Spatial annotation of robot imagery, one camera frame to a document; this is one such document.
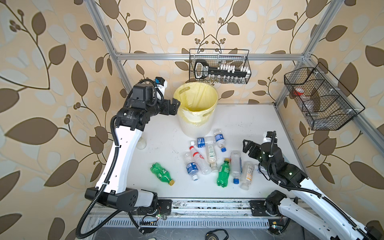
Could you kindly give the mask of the green soda bottle yellow cap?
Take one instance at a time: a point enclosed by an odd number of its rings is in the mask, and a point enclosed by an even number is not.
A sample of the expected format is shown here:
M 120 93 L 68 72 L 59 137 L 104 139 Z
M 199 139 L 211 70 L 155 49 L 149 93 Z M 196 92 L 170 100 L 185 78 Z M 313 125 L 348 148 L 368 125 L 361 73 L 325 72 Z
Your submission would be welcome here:
M 150 170 L 161 182 L 168 183 L 170 186 L 174 185 L 175 181 L 172 179 L 171 174 L 160 163 L 152 164 Z

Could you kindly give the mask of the clear bottle purple label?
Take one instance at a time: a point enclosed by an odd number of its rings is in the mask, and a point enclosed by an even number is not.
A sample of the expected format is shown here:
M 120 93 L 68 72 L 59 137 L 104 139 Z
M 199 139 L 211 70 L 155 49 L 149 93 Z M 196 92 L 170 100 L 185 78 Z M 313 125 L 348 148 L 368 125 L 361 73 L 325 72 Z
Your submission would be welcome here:
M 258 165 L 256 166 L 256 171 L 257 171 L 259 174 L 263 174 L 264 176 L 268 177 L 268 172 L 267 172 L 267 170 L 266 170 L 263 166 L 261 166 L 261 164 L 258 164 Z

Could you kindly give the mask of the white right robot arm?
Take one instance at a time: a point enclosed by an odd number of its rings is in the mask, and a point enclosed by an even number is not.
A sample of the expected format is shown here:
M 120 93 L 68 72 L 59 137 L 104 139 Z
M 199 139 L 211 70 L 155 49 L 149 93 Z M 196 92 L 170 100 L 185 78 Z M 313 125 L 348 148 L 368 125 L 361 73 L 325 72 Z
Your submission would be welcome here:
M 304 201 L 312 211 L 296 204 L 286 194 L 274 190 L 257 207 L 271 217 L 287 217 L 322 240 L 382 240 L 380 227 L 363 225 L 330 200 L 298 166 L 285 161 L 276 140 L 261 145 L 243 140 L 243 152 L 259 161 L 266 178 Z

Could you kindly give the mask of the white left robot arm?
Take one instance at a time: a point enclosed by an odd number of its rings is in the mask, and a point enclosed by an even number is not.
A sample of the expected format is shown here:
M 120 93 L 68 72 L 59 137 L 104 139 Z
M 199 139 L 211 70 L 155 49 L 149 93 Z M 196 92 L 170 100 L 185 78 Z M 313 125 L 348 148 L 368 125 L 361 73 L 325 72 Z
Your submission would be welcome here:
M 156 115 L 175 116 L 178 112 L 180 101 L 164 98 L 167 84 L 161 77 L 139 81 L 131 89 L 123 107 L 112 117 L 110 128 L 114 146 L 96 186 L 86 190 L 85 198 L 91 203 L 77 225 L 77 239 L 93 235 L 121 212 L 131 217 L 132 211 L 138 208 L 144 208 L 152 214 L 159 211 L 157 193 L 130 189 L 127 187 L 127 178 L 133 153 L 150 118 Z M 96 204 L 111 208 L 114 212 L 90 231 L 82 233 L 83 224 Z

